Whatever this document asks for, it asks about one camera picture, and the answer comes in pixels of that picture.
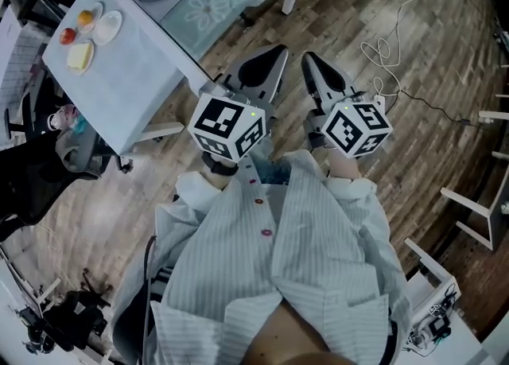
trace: red fruit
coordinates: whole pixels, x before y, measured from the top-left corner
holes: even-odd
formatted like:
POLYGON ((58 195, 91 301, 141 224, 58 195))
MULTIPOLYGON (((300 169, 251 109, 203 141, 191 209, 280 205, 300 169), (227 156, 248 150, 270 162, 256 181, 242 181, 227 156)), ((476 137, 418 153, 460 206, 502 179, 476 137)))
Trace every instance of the red fruit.
POLYGON ((60 43, 63 45, 71 44, 76 39, 76 31, 74 29, 63 29, 60 34, 60 43))

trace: person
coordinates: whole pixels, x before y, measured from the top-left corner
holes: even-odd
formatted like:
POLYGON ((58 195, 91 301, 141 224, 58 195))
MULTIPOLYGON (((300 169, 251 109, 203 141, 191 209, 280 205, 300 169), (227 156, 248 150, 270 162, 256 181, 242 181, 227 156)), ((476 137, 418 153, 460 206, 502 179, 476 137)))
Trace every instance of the person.
MULTIPOLYGON (((144 363, 398 357, 410 302, 376 185, 337 149, 328 149, 328 177, 307 150, 275 163, 271 150, 264 138, 238 166, 212 155, 222 174, 180 175, 180 198, 157 207, 149 277, 173 271, 158 298, 151 294, 144 363)), ((142 258, 122 280, 113 327, 142 287, 142 258)))

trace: bread slice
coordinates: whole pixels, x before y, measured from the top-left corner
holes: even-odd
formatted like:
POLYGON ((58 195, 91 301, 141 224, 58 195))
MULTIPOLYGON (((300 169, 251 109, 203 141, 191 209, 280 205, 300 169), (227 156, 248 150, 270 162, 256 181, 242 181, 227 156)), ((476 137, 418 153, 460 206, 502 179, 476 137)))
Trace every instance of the bread slice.
POLYGON ((88 64, 92 51, 92 43, 74 44, 67 55, 67 66, 83 71, 88 64))

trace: cable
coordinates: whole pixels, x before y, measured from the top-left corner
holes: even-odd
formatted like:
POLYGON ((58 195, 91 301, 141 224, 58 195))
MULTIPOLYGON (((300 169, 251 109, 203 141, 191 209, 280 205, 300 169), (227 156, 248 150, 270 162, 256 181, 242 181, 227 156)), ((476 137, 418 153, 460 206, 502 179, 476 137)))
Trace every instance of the cable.
POLYGON ((360 43, 360 50, 363 52, 363 54, 366 56, 366 58, 368 58, 369 61, 372 62, 374 65, 376 65, 378 68, 383 68, 387 73, 390 74, 390 76, 392 76, 392 78, 394 78, 394 80, 398 84, 398 92, 397 93, 395 93, 395 94, 383 94, 382 93, 382 91, 383 91, 383 80, 380 77, 376 76, 373 79, 373 88, 376 90, 376 92, 379 95, 382 95, 382 96, 398 96, 399 92, 402 91, 401 82, 400 82, 399 78, 389 68, 398 67, 401 64, 401 36, 400 36, 400 32, 399 32, 399 23, 401 21, 401 13, 403 11, 403 8, 406 5, 408 5, 411 2, 413 2, 413 1, 414 0, 407 0, 406 2, 404 2, 399 7, 398 15, 396 17, 396 27, 395 28, 396 28, 396 37, 398 38, 398 61, 396 63, 394 63, 394 64, 385 64, 383 62, 384 60, 387 60, 387 59, 390 58, 390 46, 389 46, 389 43, 387 42, 386 39, 380 37, 377 40, 376 48, 373 47, 373 45, 367 43, 366 41, 363 41, 363 42, 360 43), (366 47, 371 49, 373 52, 375 52, 375 54, 379 57, 379 62, 377 62, 376 60, 374 60, 371 56, 369 56, 367 54, 366 49, 365 49, 366 47))
MULTIPOLYGON (((408 92, 406 91, 403 91, 402 89, 399 90, 399 92, 405 94, 406 96, 408 96, 410 99, 412 100, 416 100, 416 101, 421 101, 423 103, 426 104, 427 107, 431 108, 431 109, 434 109, 435 111, 440 111, 441 113, 444 114, 444 116, 450 120, 451 122, 454 122, 454 123, 460 123, 462 126, 472 126, 472 127, 476 127, 477 129, 481 129, 481 130, 486 130, 486 128, 483 128, 481 125, 474 125, 473 123, 470 122, 470 120, 468 119, 454 119, 454 118, 451 118, 448 113, 441 107, 434 107, 433 105, 431 105, 428 101, 426 101, 424 98, 418 98, 416 96, 412 96, 411 94, 409 94, 408 92)), ((389 110, 386 112, 386 115, 389 114, 389 112, 392 110, 392 108, 394 107, 394 105, 398 102, 398 97, 399 97, 399 92, 397 94, 392 94, 390 96, 395 96, 395 100, 394 102, 392 103, 392 105, 390 105, 389 107, 389 110)))
POLYGON ((396 37, 398 38, 398 61, 395 64, 384 64, 383 63, 383 60, 388 59, 390 57, 390 46, 389 46, 389 43, 387 43, 387 40, 385 40, 384 38, 379 38, 377 40, 377 42, 376 42, 377 48, 373 47, 371 44, 367 43, 366 41, 363 41, 363 42, 360 43, 360 51, 363 52, 363 54, 366 56, 366 58, 368 58, 369 61, 372 62, 377 67, 383 68, 385 71, 387 71, 395 79, 396 83, 398 84, 398 92, 396 94, 384 95, 382 93, 382 90, 383 90, 383 81, 382 81, 382 79, 380 77, 376 76, 373 79, 373 88, 375 89, 375 91, 377 91, 377 93, 379 95, 382 95, 382 96, 398 96, 399 92, 401 92, 401 82, 399 81, 398 77, 389 69, 389 67, 397 67, 397 66, 399 66, 401 64, 401 37, 399 36, 399 22, 401 20, 401 12, 402 12, 403 8, 406 5, 408 5, 409 3, 413 2, 413 1, 414 0, 407 0, 406 2, 404 2, 399 7, 399 10, 398 10, 398 16, 396 18, 396 37), (371 50, 373 50, 379 56, 379 60, 380 60, 379 63, 377 63, 375 60, 373 60, 366 53, 366 51, 364 50, 365 46, 370 48, 371 50), (385 46, 387 48, 387 54, 383 54, 383 52, 382 52, 383 46, 385 46), (380 82, 380 84, 381 84, 380 87, 377 87, 377 84, 376 84, 377 81, 380 82))
POLYGON ((402 348, 402 351, 413 352, 414 354, 417 354, 417 355, 419 355, 422 358, 427 358, 428 356, 430 356, 431 354, 433 354, 435 352, 435 350, 438 348, 438 344, 440 343, 440 341, 442 341, 442 338, 437 340, 437 343, 435 344, 435 348, 433 348, 433 350, 430 353, 426 354, 426 355, 419 354, 417 351, 415 351, 412 348, 402 348))
MULTIPOLYGON (((55 252, 60 252, 60 251, 62 250, 62 247, 61 247, 61 245, 60 245, 60 242, 58 241, 58 238, 56 237, 55 233, 54 233, 52 230, 50 230, 49 228, 45 227, 45 226, 44 226, 44 225, 42 225, 41 223, 38 223, 38 224, 34 225, 34 227, 41 227, 41 228, 42 228, 42 229, 44 229, 46 232, 48 232, 48 233, 52 236, 52 238, 53 238, 53 239, 55 239, 55 242, 56 242, 56 244, 57 244, 57 246, 58 246, 58 249, 56 249, 53 245, 51 245, 51 243, 48 245, 48 249, 50 249, 50 250, 51 250, 51 249, 53 249, 55 252)), ((51 262, 52 262, 52 265, 53 265, 53 266, 55 266, 55 261, 54 261, 54 256, 55 256, 55 255, 54 255, 54 254, 52 254, 52 252, 51 252, 51 251, 49 252, 49 255, 50 255, 50 260, 51 260, 51 262)), ((69 276, 68 276, 68 275, 64 272, 64 270, 63 270, 60 266, 58 266, 58 272, 59 272, 60 274, 63 274, 63 275, 64 275, 65 280, 67 281, 67 283, 68 283, 69 285, 71 285, 71 287, 72 287, 74 290, 78 290, 78 289, 76 288, 76 286, 74 286, 74 285, 72 284, 71 279, 69 279, 69 276)))
POLYGON ((456 308, 456 302, 457 302, 457 298, 456 298, 456 295, 457 295, 457 292, 456 292, 456 283, 453 283, 452 285, 450 285, 447 290, 445 291, 445 299, 447 300, 449 297, 451 297, 453 299, 453 303, 451 304, 451 306, 449 307, 451 309, 450 313, 445 313, 445 316, 447 318, 450 318, 451 317, 451 314, 453 314, 453 311, 454 309, 456 308), (448 293, 449 289, 450 288, 453 288, 453 291, 451 293, 448 293))

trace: wrist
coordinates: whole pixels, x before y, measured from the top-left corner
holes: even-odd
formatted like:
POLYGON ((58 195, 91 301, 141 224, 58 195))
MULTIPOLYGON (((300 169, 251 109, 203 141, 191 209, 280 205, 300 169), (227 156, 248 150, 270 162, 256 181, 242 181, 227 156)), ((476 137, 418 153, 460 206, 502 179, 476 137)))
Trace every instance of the wrist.
POLYGON ((348 178, 350 180, 361 177, 357 160, 346 157, 339 149, 328 150, 328 163, 330 177, 348 178))
POLYGON ((213 153, 210 153, 210 157, 213 161, 216 161, 218 163, 221 163, 222 165, 224 165, 225 167, 229 167, 229 168, 234 168, 237 163, 235 163, 234 161, 231 161, 231 160, 227 160, 225 158, 222 158, 222 157, 219 157, 213 153))

